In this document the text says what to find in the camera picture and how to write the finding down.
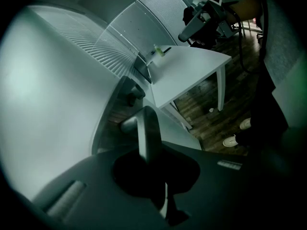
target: wooden floor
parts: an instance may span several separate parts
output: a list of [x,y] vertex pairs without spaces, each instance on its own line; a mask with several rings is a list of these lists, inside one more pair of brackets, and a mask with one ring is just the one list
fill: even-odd
[[[256,32],[246,30],[242,39],[243,61],[248,70],[258,70],[260,46]],[[223,111],[217,110],[216,74],[195,86],[175,103],[186,120],[193,126],[190,131],[200,140],[205,151],[246,155],[248,149],[242,146],[226,148],[225,138],[240,131],[239,125],[250,117],[250,105],[253,100],[258,75],[244,72],[239,61],[238,35],[230,40],[219,42],[214,51],[232,56],[232,62],[226,65],[226,91]]]

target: perforated panel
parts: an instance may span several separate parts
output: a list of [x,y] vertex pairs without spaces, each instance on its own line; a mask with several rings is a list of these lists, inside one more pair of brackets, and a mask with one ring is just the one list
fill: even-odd
[[31,9],[118,77],[130,72],[136,55],[86,16],[47,6]]
[[175,45],[175,41],[156,17],[139,1],[130,5],[110,24],[146,56],[157,45]]
[[178,45],[187,45],[178,39],[185,27],[183,11],[187,7],[183,0],[140,0],[163,24]]

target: black pants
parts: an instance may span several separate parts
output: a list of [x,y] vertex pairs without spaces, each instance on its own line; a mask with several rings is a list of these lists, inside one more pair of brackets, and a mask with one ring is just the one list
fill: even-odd
[[236,135],[239,145],[249,146],[274,140],[288,128],[286,119],[272,95],[274,89],[275,85],[263,66],[251,107],[251,128]]

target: black cable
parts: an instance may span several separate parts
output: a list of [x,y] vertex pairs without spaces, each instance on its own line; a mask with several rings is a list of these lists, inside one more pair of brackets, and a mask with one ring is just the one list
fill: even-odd
[[260,71],[250,71],[247,70],[243,64],[243,52],[242,52],[242,26],[241,26],[241,20],[240,17],[237,15],[236,12],[234,12],[231,8],[228,6],[225,7],[235,18],[239,25],[239,55],[240,55],[240,63],[243,71],[249,73],[249,74],[260,74]]
[[269,11],[268,11],[268,4],[267,0],[261,0],[262,8],[263,8],[263,39],[260,49],[260,60],[264,62],[264,57],[266,54],[266,45],[267,45],[267,39],[268,39],[268,29],[269,29]]

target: small green object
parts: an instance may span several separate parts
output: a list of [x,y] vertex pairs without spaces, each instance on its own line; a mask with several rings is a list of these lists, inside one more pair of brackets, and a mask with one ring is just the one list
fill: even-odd
[[161,57],[163,57],[163,56],[165,55],[160,47],[158,47],[158,46],[155,45],[155,44],[154,44],[153,46],[154,46],[154,49],[156,50],[156,52],[157,52]]

